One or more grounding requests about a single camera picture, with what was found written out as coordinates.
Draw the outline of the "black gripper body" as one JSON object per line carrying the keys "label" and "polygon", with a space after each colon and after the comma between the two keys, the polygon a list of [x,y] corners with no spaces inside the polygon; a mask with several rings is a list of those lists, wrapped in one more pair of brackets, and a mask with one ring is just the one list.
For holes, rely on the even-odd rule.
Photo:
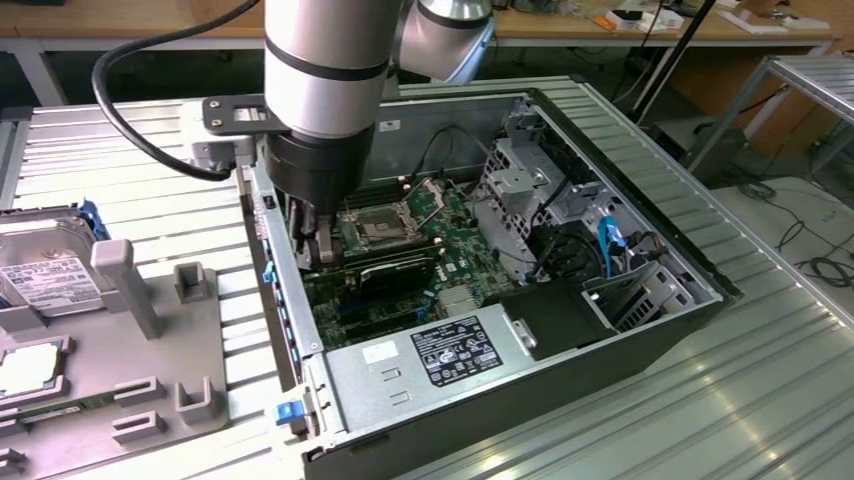
{"label": "black gripper body", "polygon": [[362,183],[375,127],[325,139],[294,130],[265,136],[265,168],[275,187],[318,215],[334,214]]}

